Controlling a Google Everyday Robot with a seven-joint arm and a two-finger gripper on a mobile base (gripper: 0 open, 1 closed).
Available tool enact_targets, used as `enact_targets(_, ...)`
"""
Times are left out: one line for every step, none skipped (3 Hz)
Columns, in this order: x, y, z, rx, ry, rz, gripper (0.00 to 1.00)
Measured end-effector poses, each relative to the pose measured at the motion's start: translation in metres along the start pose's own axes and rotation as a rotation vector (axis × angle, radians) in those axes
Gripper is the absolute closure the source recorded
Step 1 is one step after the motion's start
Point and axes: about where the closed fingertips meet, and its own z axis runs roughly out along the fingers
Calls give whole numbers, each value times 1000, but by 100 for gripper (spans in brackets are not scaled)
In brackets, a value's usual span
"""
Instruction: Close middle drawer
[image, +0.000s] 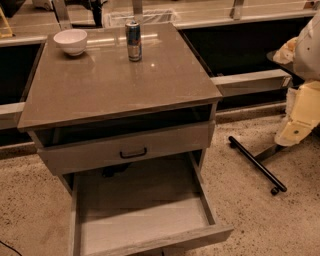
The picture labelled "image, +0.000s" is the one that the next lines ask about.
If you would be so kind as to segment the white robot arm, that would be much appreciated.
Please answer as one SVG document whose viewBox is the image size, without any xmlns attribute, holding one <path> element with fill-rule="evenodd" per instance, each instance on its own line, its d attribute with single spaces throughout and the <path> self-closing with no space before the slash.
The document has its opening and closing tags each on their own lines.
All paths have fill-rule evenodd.
<svg viewBox="0 0 320 256">
<path fill-rule="evenodd" d="M 276 51 L 273 61 L 293 64 L 294 73 L 304 80 L 298 89 L 289 88 L 286 116 L 275 135 L 284 147 L 299 144 L 320 124 L 320 11 L 297 37 Z"/>
</svg>

